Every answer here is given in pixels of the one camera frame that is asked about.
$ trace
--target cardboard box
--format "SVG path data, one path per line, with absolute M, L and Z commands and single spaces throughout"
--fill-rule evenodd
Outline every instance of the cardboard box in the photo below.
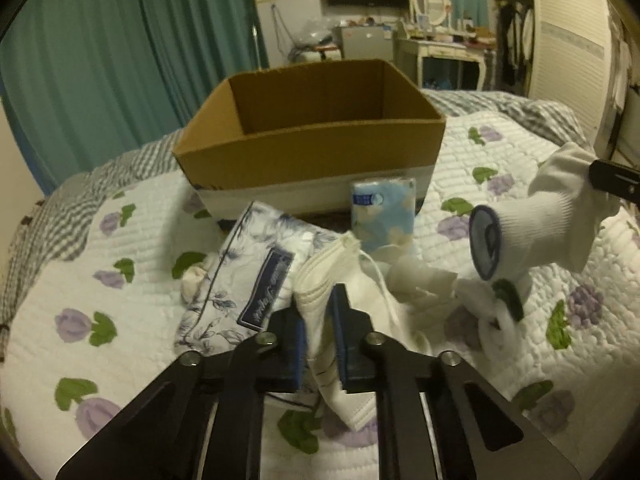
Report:
M 381 60 L 342 60 L 225 79 L 174 147 L 217 218 L 249 200 L 290 214 L 350 207 L 350 183 L 415 176 L 424 196 L 445 119 Z

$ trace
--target gingham fabric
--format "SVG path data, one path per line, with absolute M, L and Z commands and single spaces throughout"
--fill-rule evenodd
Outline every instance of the gingham fabric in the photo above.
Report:
M 504 92 L 423 92 L 448 116 L 493 110 L 558 146 L 569 140 L 588 146 L 574 113 L 565 105 Z M 71 177 L 34 213 L 31 224 L 18 230 L 0 296 L 0 362 L 16 310 L 42 266 L 51 260 L 73 260 L 82 253 L 91 220 L 107 197 L 135 182 L 178 169 L 171 149 L 179 132 L 125 153 L 91 173 Z
M 51 260 L 74 260 L 84 250 L 96 211 L 123 187 L 178 169 L 171 153 L 180 130 L 139 150 L 124 153 L 90 173 L 65 181 L 33 213 L 31 223 L 16 232 L 4 268 L 0 296 L 0 362 L 18 306 Z

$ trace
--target blue tissue packet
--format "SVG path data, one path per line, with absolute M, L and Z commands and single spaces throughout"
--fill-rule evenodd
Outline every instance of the blue tissue packet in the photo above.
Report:
M 409 250 L 414 237 L 415 179 L 378 178 L 351 185 L 351 230 L 371 254 L 386 245 Z

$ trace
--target bolt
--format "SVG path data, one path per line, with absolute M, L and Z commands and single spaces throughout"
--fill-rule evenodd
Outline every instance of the bolt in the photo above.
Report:
M 200 359 L 202 359 L 200 353 L 191 350 L 180 356 L 180 364 L 182 366 L 196 366 L 200 362 Z
M 380 332 L 369 332 L 365 338 L 364 341 L 367 342 L 367 344 L 369 345 L 382 345 L 383 342 L 385 342 L 385 335 L 381 334 Z
M 452 350 L 447 350 L 440 354 L 440 359 L 447 366 L 456 366 L 462 362 L 462 357 Z
M 278 342 L 278 337 L 273 332 L 260 332 L 255 337 L 255 340 L 258 342 L 258 345 L 271 346 Z

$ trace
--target purple flower print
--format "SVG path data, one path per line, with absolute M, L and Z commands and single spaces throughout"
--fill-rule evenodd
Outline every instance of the purple flower print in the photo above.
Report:
M 445 218 L 438 223 L 436 231 L 451 241 L 469 238 L 469 217 L 462 215 Z
M 367 447 L 378 442 L 378 420 L 372 418 L 360 431 L 351 431 L 328 406 L 322 414 L 322 431 L 334 442 L 346 447 Z
M 105 236 L 111 236 L 119 225 L 120 213 L 109 213 L 108 215 L 105 215 L 100 222 L 100 231 L 102 231 L 102 234 Z
M 575 408 L 574 394 L 558 390 L 542 397 L 529 412 L 529 420 L 543 433 L 551 436 L 565 430 L 569 415 Z
M 578 285 L 567 299 L 568 319 L 575 329 L 597 325 L 602 319 L 604 296 L 591 285 Z
M 444 321 L 444 335 L 448 341 L 464 349 L 481 351 L 478 318 L 464 306 L 457 307 Z
M 195 191 L 191 193 L 191 196 L 182 204 L 182 210 L 189 215 L 202 211 L 204 208 L 200 196 Z
M 65 343 L 82 341 L 91 332 L 91 319 L 74 308 L 66 308 L 55 320 L 56 331 Z
M 99 280 L 103 285 L 111 288 L 122 288 L 124 286 L 124 276 L 117 270 L 98 270 L 94 274 L 94 278 Z
M 513 184 L 515 184 L 513 177 L 506 174 L 494 176 L 486 186 L 495 196 L 500 196 L 510 190 Z
M 504 138 L 500 132 L 491 126 L 480 126 L 480 136 L 485 142 L 494 142 L 494 140 L 502 140 Z
M 76 424 L 82 436 L 89 440 L 120 411 L 110 400 L 94 397 L 83 400 L 76 410 Z

